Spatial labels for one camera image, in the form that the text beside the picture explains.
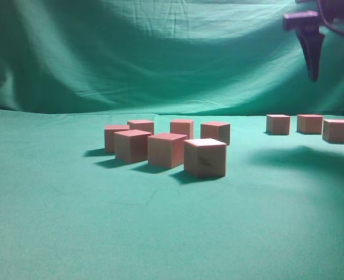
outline green backdrop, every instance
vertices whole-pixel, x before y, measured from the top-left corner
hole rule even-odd
[[[0,0],[0,109],[344,114],[344,39],[307,79],[292,0]]]

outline cube top face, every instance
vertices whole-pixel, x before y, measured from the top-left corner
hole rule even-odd
[[[106,125],[105,130],[129,130],[130,127],[127,124],[110,124]]]
[[[313,114],[299,114],[298,117],[302,117],[302,118],[323,118],[322,115],[313,115]]]
[[[329,124],[344,124],[344,120],[324,120],[324,121]]]
[[[266,115],[267,117],[271,117],[271,118],[290,118],[289,115],[277,115],[277,114],[268,114]]]
[[[149,123],[153,123],[153,121],[149,121],[149,120],[131,120],[131,121],[127,121],[128,124],[149,124]]]
[[[226,146],[226,143],[218,141],[212,138],[204,138],[204,139],[191,139],[185,140],[186,143],[191,144],[196,147],[204,147],[204,146]]]
[[[176,140],[176,139],[180,139],[180,138],[186,138],[186,135],[184,134],[176,134],[176,133],[160,133],[160,134],[155,134],[153,136],[150,136],[150,138],[152,139],[163,139],[163,140]]]
[[[221,121],[209,121],[209,122],[203,122],[202,125],[212,125],[215,127],[220,127],[222,125],[230,125],[228,122],[221,122]]]
[[[141,135],[146,135],[150,136],[151,133],[147,131],[142,131],[142,130],[137,130],[137,129],[132,129],[132,130],[127,130],[127,131],[120,131],[116,132],[117,135],[122,135],[126,137],[134,137],[134,136],[141,136]]]
[[[193,120],[183,120],[183,119],[175,119],[171,121],[171,123],[186,123],[186,124],[191,124],[193,122],[194,122]]]

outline cube side face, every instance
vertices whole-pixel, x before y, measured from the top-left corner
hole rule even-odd
[[[306,117],[303,115],[298,115],[297,117],[297,132],[305,133],[305,120]]]
[[[344,123],[324,121],[322,139],[332,144],[344,144]]]
[[[104,147],[106,153],[114,153],[114,133],[119,131],[126,131],[129,128],[116,128],[104,130]]]
[[[155,124],[153,121],[149,122],[127,122],[131,130],[142,130],[150,132],[152,135],[155,134]]]
[[[187,136],[183,136],[181,138],[175,139],[172,142],[171,168],[174,168],[176,166],[183,164],[184,147],[185,147],[186,139],[187,139]]]
[[[130,163],[147,160],[148,136],[150,135],[137,135],[130,138]]]
[[[226,175],[226,145],[199,147],[197,154],[197,178]]]
[[[183,143],[183,169],[197,177],[197,147],[186,141]]]
[[[226,143],[226,145],[230,145],[230,125],[222,125],[218,129],[218,137],[219,141]]]
[[[165,168],[172,167],[172,141],[148,139],[148,164]]]
[[[322,139],[329,142],[329,134],[330,134],[330,123],[324,121],[324,126],[322,128]]]
[[[269,115],[266,116],[266,132],[270,134],[273,132],[273,117]]]
[[[114,134],[114,155],[116,159],[130,163],[130,138],[124,135]]]
[[[218,127],[209,124],[200,125],[200,138],[212,138],[218,140],[220,135],[218,133]]]
[[[193,139],[194,122],[171,121],[170,132],[176,134],[183,134],[187,136],[187,139]]]
[[[272,129],[267,129],[267,132],[273,135],[288,135],[290,134],[290,120],[288,116],[284,117],[269,117],[272,123]]]
[[[321,134],[322,133],[322,122],[323,116],[312,116],[307,117],[305,121],[305,134]]]

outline wooden block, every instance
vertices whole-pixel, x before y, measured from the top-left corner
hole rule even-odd
[[[334,144],[344,144],[344,120],[324,120],[322,139]]]
[[[210,121],[200,124],[200,138],[212,138],[230,145],[230,123]]]
[[[148,131],[128,130],[114,133],[114,154],[116,159],[127,163],[147,160],[147,138],[151,136]]]
[[[321,134],[322,122],[324,117],[321,115],[298,115],[297,132],[303,134]]]
[[[106,153],[114,153],[114,133],[129,130],[129,125],[106,125],[104,128],[104,147]]]
[[[196,178],[226,175],[227,144],[215,139],[185,140],[184,170]]]
[[[272,135],[290,134],[289,115],[266,115],[266,132]]]
[[[127,124],[130,126],[131,130],[148,131],[152,135],[155,133],[155,124],[153,121],[133,120],[133,121],[128,121]]]
[[[148,164],[174,168],[183,163],[184,134],[160,133],[148,137]]]
[[[194,138],[193,120],[173,120],[171,121],[171,133],[185,134],[187,139]]]

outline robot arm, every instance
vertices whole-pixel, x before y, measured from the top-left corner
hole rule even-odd
[[[313,0],[296,0],[297,3]],[[318,11],[285,14],[283,29],[295,29],[297,38],[303,49],[307,64],[308,77],[317,81],[319,61],[325,35],[319,32],[320,26],[326,26],[344,37],[344,32],[336,28],[333,23],[337,20],[344,22],[344,0],[317,0]]]

